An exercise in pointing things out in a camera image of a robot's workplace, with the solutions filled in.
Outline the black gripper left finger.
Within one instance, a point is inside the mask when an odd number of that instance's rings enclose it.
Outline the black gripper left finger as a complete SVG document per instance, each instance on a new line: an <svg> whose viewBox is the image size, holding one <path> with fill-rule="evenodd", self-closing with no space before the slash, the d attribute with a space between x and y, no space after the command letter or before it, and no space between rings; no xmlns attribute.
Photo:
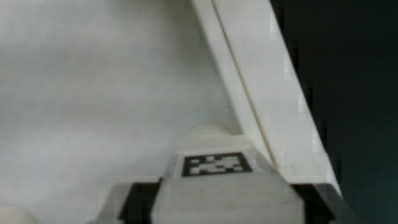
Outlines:
<svg viewBox="0 0 398 224"><path fill-rule="evenodd" d="M105 204L87 224L153 224L151 212L161 180L117 183Z"/></svg>

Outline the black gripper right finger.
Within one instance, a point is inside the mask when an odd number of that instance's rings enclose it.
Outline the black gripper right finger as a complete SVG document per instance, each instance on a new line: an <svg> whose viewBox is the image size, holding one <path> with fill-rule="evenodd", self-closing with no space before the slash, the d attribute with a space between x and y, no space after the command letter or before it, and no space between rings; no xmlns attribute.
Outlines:
<svg viewBox="0 0 398 224"><path fill-rule="evenodd" d="M330 184L293 184L291 187L304 200L305 224L364 224Z"/></svg>

